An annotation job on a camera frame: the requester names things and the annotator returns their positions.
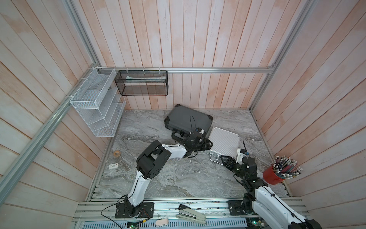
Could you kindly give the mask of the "silver aluminium poker case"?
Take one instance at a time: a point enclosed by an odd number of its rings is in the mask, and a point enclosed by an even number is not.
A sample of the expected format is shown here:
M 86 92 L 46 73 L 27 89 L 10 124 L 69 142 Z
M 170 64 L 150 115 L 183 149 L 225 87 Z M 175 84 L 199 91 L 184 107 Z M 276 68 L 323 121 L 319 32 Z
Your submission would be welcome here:
M 227 130 L 213 127 L 209 135 L 209 140 L 213 143 L 210 149 L 209 160 L 223 164 L 221 156 L 237 158 L 237 150 L 239 149 L 240 137 L 238 134 L 229 132 Z

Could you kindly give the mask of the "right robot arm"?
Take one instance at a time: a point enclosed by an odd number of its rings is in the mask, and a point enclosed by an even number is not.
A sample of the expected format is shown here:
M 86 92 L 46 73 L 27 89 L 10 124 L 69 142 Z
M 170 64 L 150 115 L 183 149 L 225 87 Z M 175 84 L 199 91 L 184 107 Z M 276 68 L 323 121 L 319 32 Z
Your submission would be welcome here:
M 228 201 L 230 215 L 257 214 L 272 229 L 321 229 L 314 219 L 306 219 L 281 200 L 257 176 L 255 159 L 245 156 L 241 163 L 230 156 L 221 156 L 223 166 L 240 178 L 238 183 L 247 191 L 242 200 Z

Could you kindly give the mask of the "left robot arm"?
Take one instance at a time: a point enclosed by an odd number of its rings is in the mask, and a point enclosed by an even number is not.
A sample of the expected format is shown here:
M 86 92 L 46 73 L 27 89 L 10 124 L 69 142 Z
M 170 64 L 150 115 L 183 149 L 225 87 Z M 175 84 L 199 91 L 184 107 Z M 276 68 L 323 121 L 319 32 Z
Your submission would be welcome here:
M 205 131 L 201 128 L 193 130 L 186 138 L 178 137 L 176 134 L 176 131 L 172 132 L 175 145 L 166 145 L 155 140 L 136 159 L 136 178 L 130 193 L 124 200 L 128 207 L 136 208 L 144 201 L 150 180 L 161 172 L 168 160 L 191 158 L 193 152 L 207 151 L 214 145 L 205 137 Z

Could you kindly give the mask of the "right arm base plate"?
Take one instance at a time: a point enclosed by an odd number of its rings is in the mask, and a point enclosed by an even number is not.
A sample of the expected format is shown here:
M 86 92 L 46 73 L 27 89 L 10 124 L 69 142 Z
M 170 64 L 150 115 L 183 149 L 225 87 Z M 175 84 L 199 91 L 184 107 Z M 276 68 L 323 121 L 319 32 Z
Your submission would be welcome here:
M 243 201 L 241 200 L 229 200 L 227 202 L 229 207 L 229 212 L 231 216 L 241 216 L 241 215 L 252 215 L 251 210 L 245 210 L 243 207 Z

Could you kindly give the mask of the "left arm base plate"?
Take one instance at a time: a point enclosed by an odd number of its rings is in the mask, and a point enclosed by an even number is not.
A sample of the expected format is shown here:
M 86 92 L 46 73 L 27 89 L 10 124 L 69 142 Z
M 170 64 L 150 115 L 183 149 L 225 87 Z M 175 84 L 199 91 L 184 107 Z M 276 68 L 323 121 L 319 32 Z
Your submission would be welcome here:
M 154 211 L 153 202 L 142 202 L 134 207 L 130 203 L 119 203 L 116 205 L 116 219 L 131 219 L 131 218 L 152 218 Z

